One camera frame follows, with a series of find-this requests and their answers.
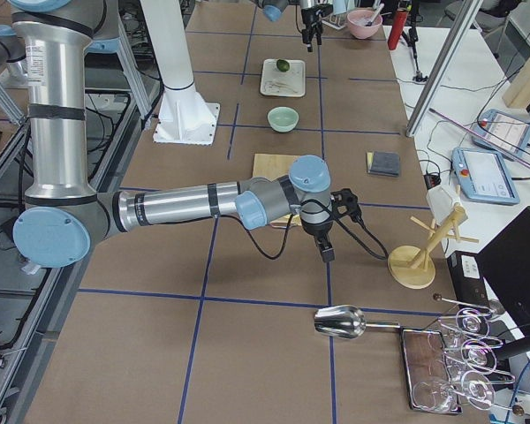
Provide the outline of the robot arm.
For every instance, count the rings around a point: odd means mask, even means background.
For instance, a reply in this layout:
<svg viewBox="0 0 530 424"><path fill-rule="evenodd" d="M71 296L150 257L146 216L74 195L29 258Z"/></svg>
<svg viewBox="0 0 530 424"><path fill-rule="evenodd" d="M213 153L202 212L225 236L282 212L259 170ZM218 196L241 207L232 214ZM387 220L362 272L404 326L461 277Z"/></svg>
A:
<svg viewBox="0 0 530 424"><path fill-rule="evenodd" d="M98 193L88 181L85 51L115 35L114 1L15 1L12 24L26 44L34 181L13 226L19 252L44 268L80 261L101 241L137 227L237 215L248 230L300 217L322 259L332 261L335 218L327 164L304 155L275 180L170 191Z"/></svg>
<svg viewBox="0 0 530 424"><path fill-rule="evenodd" d="M313 41L322 45L322 20L333 12L333 5L329 1L316 0L259 0L254 4L262 10L264 16L271 22L278 21L285 9L291 5L298 7L303 27L298 28L302 42L307 51L313 51Z"/></svg>

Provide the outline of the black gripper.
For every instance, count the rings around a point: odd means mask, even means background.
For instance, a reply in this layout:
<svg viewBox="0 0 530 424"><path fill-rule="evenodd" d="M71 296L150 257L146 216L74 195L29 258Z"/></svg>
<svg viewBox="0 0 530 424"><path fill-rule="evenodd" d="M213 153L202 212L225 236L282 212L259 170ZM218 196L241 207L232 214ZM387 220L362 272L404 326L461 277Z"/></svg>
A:
<svg viewBox="0 0 530 424"><path fill-rule="evenodd" d="M322 19L331 14L330 4L317 4L308 8L301 8L301 18L305 26L303 29L303 43L309 53L313 52L313 32L315 30L315 39L318 46L322 45Z"/></svg>
<svg viewBox="0 0 530 424"><path fill-rule="evenodd" d="M303 206L300 220L305 233L318 239L318 249L324 263L335 260L333 246L329 240L329 232L333 221L331 210L324 206Z"/></svg>

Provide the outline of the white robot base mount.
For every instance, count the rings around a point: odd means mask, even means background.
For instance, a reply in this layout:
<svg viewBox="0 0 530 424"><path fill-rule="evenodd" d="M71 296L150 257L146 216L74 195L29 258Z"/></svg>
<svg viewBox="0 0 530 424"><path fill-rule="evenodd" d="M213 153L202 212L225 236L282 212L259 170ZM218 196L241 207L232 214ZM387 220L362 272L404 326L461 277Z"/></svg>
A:
<svg viewBox="0 0 530 424"><path fill-rule="evenodd" d="M195 86L179 2L146 0L141 7L163 83L154 141L209 146L220 105L205 102Z"/></svg>

